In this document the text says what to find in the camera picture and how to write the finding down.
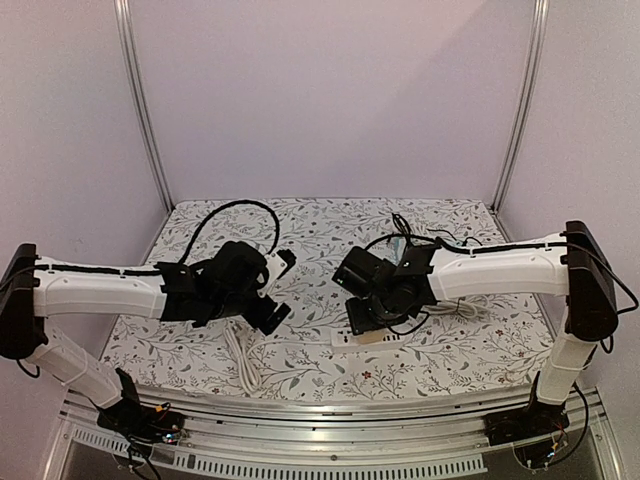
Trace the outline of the teal blue power strip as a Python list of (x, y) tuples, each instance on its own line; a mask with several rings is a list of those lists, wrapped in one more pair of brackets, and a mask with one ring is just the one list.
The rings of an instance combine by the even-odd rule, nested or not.
[(398, 263), (406, 250), (406, 240), (404, 238), (393, 238), (389, 241), (389, 246), (391, 248), (393, 262)]

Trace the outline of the white power strip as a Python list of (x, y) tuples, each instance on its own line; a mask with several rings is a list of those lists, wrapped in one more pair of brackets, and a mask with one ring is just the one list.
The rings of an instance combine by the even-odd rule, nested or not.
[(401, 348), (405, 339), (388, 330), (376, 330), (354, 335), (349, 329), (332, 329), (331, 347), (336, 353), (387, 351)]

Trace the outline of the beige charger plug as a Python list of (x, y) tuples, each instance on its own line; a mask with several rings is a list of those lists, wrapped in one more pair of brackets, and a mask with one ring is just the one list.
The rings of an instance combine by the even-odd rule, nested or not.
[(370, 345), (380, 342), (384, 339), (384, 331), (370, 331), (354, 337), (359, 345)]

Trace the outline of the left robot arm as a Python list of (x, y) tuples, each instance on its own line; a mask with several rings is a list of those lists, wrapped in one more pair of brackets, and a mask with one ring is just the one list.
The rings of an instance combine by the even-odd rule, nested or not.
[(269, 293), (296, 263), (289, 250), (262, 254), (229, 241), (192, 265), (105, 267), (59, 263), (20, 245), (1, 279), (1, 355), (48, 371), (87, 397), (128, 434), (148, 426), (148, 412), (126, 388), (131, 380), (100, 362), (53, 324), (72, 314), (126, 315), (161, 322), (209, 322), (239, 316), (264, 335), (290, 312)]

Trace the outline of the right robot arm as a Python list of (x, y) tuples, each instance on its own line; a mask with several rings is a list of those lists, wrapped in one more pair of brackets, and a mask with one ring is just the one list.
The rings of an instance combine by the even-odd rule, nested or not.
[(630, 289), (613, 272), (589, 228), (569, 221), (542, 238), (477, 247), (441, 237), (406, 235), (397, 263), (354, 247), (332, 280), (346, 290), (351, 330), (361, 335), (415, 318), (427, 306), (461, 297), (495, 294), (562, 296), (562, 330), (537, 374), (533, 401), (517, 415), (517, 427), (537, 436), (552, 424), (598, 344), (610, 338), (623, 309), (616, 292)]

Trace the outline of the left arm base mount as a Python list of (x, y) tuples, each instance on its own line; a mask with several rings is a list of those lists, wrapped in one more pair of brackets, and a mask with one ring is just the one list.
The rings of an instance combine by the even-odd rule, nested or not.
[(136, 442), (177, 443), (184, 435), (186, 417), (172, 409), (170, 402), (146, 406), (140, 402), (132, 377), (120, 368), (121, 397), (108, 408), (97, 407), (97, 425)]

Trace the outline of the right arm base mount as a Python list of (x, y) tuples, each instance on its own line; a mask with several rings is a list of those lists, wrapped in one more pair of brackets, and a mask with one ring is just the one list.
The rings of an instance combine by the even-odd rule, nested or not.
[(565, 402), (546, 403), (536, 393), (525, 406), (486, 414), (482, 421), (491, 446), (560, 432), (570, 425)]

